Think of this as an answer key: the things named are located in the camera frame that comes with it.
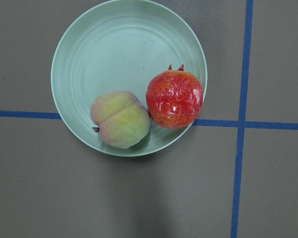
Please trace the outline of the yellow pink peach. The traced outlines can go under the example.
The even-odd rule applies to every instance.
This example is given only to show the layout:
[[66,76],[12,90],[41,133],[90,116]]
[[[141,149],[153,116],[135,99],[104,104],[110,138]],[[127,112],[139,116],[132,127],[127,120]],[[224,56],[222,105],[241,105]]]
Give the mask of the yellow pink peach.
[[90,117],[99,127],[101,140],[116,148],[134,146],[149,132],[148,111],[129,91],[111,91],[98,96],[91,105]]

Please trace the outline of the red pomegranate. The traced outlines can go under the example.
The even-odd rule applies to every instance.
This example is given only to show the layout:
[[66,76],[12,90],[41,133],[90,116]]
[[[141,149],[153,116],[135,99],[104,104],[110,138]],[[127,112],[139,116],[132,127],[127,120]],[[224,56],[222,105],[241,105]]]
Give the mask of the red pomegranate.
[[204,88],[193,74],[184,70],[168,70],[149,83],[146,102],[152,120],[168,129],[189,126],[199,116],[203,106]]

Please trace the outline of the green plate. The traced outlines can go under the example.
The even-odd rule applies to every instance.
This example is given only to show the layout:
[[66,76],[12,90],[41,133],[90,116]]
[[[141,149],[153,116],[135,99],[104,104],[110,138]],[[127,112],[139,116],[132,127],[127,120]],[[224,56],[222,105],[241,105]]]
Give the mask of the green plate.
[[138,144],[114,148],[93,131],[90,107],[97,96],[114,90],[130,91],[145,104],[151,79],[181,65],[207,86],[203,48],[179,15],[149,0],[107,1],[78,17],[60,39],[51,68],[53,99],[63,122],[87,146],[115,156],[151,154],[178,140],[187,128],[152,122]]

